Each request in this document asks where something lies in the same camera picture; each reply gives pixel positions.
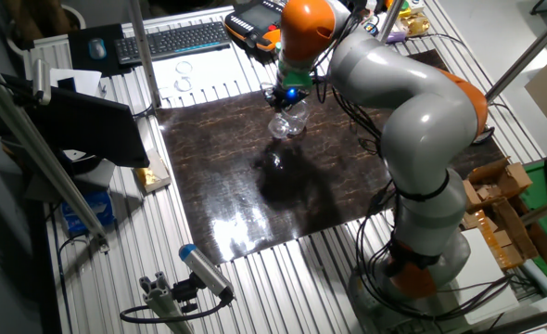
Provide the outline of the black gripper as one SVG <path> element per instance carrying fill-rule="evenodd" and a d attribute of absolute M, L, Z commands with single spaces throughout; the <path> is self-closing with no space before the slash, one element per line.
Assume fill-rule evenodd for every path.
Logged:
<path fill-rule="evenodd" d="M 274 111 L 289 112 L 292 106 L 308 96 L 309 92 L 297 87 L 283 88 L 274 85 L 266 89 L 266 101 Z"/>

